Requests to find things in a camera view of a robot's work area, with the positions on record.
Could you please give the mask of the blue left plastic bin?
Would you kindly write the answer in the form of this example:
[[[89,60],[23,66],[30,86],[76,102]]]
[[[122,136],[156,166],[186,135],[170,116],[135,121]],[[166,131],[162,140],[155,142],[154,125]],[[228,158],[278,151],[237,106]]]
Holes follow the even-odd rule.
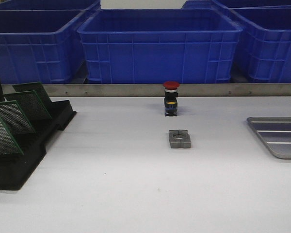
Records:
[[[68,83],[84,62],[81,10],[0,11],[0,81]]]

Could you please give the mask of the blue right plastic bin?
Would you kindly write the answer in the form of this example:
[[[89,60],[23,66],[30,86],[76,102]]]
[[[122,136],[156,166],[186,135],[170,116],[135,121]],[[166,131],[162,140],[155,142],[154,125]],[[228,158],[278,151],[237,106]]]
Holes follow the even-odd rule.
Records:
[[[234,63],[252,83],[291,83],[291,8],[234,8]]]

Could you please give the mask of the green board nearest front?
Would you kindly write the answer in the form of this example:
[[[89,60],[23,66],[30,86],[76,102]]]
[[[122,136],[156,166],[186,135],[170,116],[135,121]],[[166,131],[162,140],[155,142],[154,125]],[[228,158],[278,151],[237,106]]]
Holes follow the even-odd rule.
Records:
[[[0,117],[0,157],[4,155],[23,155],[23,151]]]

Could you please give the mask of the blue back left bin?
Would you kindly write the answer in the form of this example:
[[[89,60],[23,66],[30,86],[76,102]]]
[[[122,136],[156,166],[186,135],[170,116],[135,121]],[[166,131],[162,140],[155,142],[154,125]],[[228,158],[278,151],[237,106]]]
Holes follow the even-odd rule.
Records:
[[[88,10],[100,6],[99,0],[7,0],[0,10]]]

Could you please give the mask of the blue centre plastic bin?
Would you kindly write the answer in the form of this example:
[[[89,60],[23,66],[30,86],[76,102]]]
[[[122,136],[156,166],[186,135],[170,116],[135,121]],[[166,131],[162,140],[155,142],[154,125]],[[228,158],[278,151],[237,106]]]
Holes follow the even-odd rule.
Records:
[[[100,10],[78,29],[100,84],[227,83],[241,32],[214,9]]]

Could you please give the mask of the red emergency stop button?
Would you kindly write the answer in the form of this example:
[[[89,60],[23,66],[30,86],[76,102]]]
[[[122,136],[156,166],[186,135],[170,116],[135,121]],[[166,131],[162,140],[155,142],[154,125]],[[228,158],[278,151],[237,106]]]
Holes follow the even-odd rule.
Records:
[[[180,84],[175,81],[166,81],[164,86],[164,115],[173,117],[178,115],[178,87]]]

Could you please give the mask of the blue back right bin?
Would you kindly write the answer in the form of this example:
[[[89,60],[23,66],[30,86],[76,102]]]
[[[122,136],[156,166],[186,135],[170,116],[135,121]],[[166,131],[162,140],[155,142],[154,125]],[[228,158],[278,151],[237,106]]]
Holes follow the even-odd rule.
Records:
[[[291,0],[213,0],[222,8],[291,8]]]

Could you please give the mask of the grey metal clamp block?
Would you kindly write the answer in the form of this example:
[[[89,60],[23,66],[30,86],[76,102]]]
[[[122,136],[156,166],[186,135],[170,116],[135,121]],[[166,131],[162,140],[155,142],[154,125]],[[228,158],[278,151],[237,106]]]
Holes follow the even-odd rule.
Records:
[[[169,130],[168,136],[172,149],[189,149],[192,146],[188,130]]]

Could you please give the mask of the steel table edge rail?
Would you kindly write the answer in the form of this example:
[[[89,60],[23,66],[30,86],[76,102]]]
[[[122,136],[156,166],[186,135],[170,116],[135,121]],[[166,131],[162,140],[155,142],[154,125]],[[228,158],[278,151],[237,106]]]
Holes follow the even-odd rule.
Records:
[[[162,97],[161,84],[45,84],[50,97]],[[291,83],[182,84],[180,97],[291,96]]]

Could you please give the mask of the silver metal tray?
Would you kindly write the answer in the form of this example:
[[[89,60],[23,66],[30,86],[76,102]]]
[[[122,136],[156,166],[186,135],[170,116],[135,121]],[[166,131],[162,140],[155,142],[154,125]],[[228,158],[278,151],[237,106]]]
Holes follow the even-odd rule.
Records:
[[[274,157],[291,159],[291,117],[249,117],[247,123]]]

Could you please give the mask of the blue back centre bin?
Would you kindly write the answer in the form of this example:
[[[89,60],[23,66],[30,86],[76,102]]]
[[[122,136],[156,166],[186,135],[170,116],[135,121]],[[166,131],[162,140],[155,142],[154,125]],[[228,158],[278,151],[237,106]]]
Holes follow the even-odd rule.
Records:
[[[187,0],[181,9],[214,9],[215,5],[211,0]]]

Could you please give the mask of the blue plastic bin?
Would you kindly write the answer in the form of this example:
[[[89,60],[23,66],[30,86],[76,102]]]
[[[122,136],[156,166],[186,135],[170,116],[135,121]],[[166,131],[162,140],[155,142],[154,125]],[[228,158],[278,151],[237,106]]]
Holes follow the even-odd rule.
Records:
[[[0,81],[68,83],[84,62],[81,10],[0,11]]]
[[[234,63],[252,83],[291,83],[291,8],[234,8]]]
[[[241,32],[214,9],[100,10],[78,29],[100,84],[227,83]]]

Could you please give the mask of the black slotted board rack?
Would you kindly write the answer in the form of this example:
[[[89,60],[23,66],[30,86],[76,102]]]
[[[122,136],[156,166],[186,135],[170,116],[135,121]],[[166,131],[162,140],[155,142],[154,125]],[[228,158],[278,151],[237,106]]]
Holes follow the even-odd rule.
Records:
[[[4,97],[0,82],[0,102]],[[45,106],[51,120],[30,121],[36,133],[12,134],[23,151],[23,155],[0,157],[0,190],[19,190],[46,155],[46,143],[57,130],[64,130],[76,112],[70,101],[61,100]]]

